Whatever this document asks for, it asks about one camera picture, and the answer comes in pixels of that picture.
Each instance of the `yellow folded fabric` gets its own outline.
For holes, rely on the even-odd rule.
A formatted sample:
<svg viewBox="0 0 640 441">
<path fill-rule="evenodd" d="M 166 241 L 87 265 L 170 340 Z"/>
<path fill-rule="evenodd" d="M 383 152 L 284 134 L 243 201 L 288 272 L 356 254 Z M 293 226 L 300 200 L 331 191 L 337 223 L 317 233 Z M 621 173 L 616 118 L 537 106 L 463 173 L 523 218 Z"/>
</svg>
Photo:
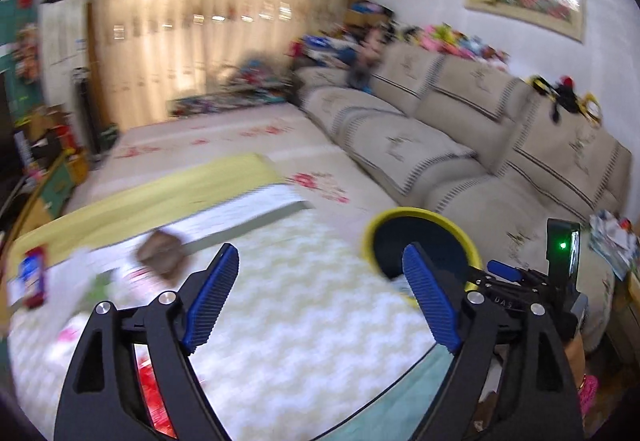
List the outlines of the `yellow folded fabric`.
<svg viewBox="0 0 640 441">
<path fill-rule="evenodd" d="M 281 181 L 261 156 L 244 154 L 136 186 L 18 238 L 9 251 L 8 278 L 16 277 L 25 253 L 33 247 L 46 245 L 47 265 L 55 265 L 78 247 L 116 244 Z"/>
</svg>

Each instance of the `beige sofa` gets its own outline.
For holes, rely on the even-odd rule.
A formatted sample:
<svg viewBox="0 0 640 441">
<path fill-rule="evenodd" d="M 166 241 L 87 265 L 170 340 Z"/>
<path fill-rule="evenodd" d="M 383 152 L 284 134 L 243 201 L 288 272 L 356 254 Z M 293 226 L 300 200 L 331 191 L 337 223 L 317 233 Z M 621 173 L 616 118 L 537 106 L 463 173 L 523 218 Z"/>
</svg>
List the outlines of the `beige sofa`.
<svg viewBox="0 0 640 441">
<path fill-rule="evenodd" d="M 302 108 L 401 205 L 450 218 L 495 259 L 546 271 L 548 217 L 587 223 L 625 201 L 631 154 L 519 78 L 403 43 L 388 46 L 373 96 L 338 69 L 296 71 Z M 609 320 L 613 274 L 582 240 L 587 350 Z"/>
</svg>

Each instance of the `red bottle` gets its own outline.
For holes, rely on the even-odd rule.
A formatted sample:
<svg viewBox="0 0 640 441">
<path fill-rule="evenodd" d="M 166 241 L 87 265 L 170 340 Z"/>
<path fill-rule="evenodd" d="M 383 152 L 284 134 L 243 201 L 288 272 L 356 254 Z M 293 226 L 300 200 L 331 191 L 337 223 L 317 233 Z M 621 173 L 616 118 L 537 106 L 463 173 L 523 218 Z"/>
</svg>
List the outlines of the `red bottle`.
<svg viewBox="0 0 640 441">
<path fill-rule="evenodd" d="M 44 246 L 34 247 L 27 251 L 20 264 L 20 279 L 24 284 L 22 303 L 29 309 L 44 304 L 47 293 L 45 289 L 45 270 L 47 268 Z"/>
</svg>

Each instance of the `yellow ring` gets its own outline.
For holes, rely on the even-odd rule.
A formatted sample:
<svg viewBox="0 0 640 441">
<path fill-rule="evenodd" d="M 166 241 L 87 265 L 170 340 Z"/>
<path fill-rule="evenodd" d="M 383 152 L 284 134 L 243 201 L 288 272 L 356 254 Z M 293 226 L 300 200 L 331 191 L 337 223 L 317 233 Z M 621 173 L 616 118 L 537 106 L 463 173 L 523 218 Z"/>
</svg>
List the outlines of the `yellow ring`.
<svg viewBox="0 0 640 441">
<path fill-rule="evenodd" d="M 460 243 L 462 248 L 465 250 L 466 261 L 469 263 L 469 266 L 475 267 L 482 271 L 482 259 L 480 258 L 480 254 L 478 253 L 478 249 L 473 241 L 469 238 L 469 236 L 456 224 L 454 224 L 451 220 L 446 217 L 442 217 L 440 214 L 435 214 L 434 212 L 430 212 L 428 210 L 423 210 L 421 208 L 412 208 L 410 206 L 398 206 L 397 208 L 392 208 L 390 210 L 386 210 L 381 214 L 377 215 L 373 218 L 373 220 L 367 226 L 367 229 L 364 232 L 364 238 L 362 240 L 362 256 L 369 264 L 369 267 L 375 272 L 376 275 L 384 275 L 378 262 L 376 262 L 376 256 L 373 252 L 373 237 L 376 233 L 376 230 L 386 221 L 391 220 L 396 217 L 420 217 L 424 218 L 427 221 L 431 221 L 432 223 L 436 223 L 441 228 L 449 231 L 456 240 Z M 470 282 L 466 283 L 465 291 L 471 291 L 472 289 L 476 289 L 478 286 L 472 284 Z M 410 302 L 414 307 L 418 307 L 418 302 L 415 301 L 414 298 L 404 296 L 408 302 Z"/>
</svg>

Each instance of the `metal bolt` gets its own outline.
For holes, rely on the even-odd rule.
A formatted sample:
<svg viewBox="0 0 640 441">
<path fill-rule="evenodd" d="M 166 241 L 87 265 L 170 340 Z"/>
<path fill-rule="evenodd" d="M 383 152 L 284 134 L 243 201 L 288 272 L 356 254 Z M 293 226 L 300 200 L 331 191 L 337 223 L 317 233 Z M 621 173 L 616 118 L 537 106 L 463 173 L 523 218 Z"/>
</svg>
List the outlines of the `metal bolt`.
<svg viewBox="0 0 640 441">
<path fill-rule="evenodd" d="M 478 293 L 478 291 L 469 291 L 469 293 L 466 294 L 466 299 L 468 299 L 472 304 L 476 305 L 484 302 L 484 296 L 482 296 L 482 293 Z"/>
<path fill-rule="evenodd" d="M 161 304 L 168 305 L 174 302 L 175 293 L 173 291 L 165 291 L 158 297 L 158 300 L 160 301 Z"/>
<path fill-rule="evenodd" d="M 535 316 L 542 316 L 545 314 L 545 308 L 542 304 L 538 304 L 537 302 L 531 304 L 531 312 Z"/>
<path fill-rule="evenodd" d="M 111 309 L 111 304 L 108 302 L 100 302 L 96 307 L 95 307 L 95 312 L 98 313 L 98 315 L 106 315 L 109 312 L 109 309 Z"/>
</svg>

